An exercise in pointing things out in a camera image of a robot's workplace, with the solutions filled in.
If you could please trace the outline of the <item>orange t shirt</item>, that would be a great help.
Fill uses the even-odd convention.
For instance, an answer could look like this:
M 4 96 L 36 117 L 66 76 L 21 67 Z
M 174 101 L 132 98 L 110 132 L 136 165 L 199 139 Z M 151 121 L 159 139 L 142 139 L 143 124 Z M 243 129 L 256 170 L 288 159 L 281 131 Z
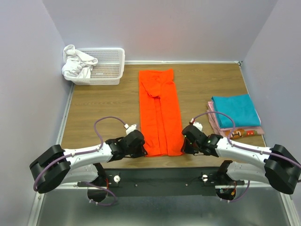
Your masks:
M 182 119 L 172 69 L 139 72 L 139 107 L 147 156 L 181 156 Z

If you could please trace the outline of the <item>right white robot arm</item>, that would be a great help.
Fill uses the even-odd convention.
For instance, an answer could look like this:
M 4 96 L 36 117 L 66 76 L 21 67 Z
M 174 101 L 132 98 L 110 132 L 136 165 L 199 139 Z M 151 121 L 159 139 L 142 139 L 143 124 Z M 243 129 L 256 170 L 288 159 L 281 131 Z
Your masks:
M 258 147 L 229 141 L 221 135 L 206 136 L 201 126 L 192 124 L 186 126 L 182 134 L 182 152 L 229 158 L 216 173 L 219 183 L 257 181 L 285 194 L 294 193 L 301 175 L 301 165 L 284 146 Z

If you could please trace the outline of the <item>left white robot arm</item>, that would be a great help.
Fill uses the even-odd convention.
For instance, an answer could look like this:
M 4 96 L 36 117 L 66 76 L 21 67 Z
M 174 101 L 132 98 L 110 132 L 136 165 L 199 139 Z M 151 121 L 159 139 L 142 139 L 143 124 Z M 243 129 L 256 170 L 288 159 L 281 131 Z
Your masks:
M 74 173 L 74 170 L 91 164 L 118 161 L 125 157 L 138 158 L 146 155 L 143 148 L 143 134 L 135 129 L 126 136 L 108 139 L 99 145 L 63 149 L 53 145 L 30 164 L 34 191 L 48 193 L 60 184 L 71 182 L 90 182 L 99 186 L 104 182 L 104 174 L 95 169 L 91 172 Z

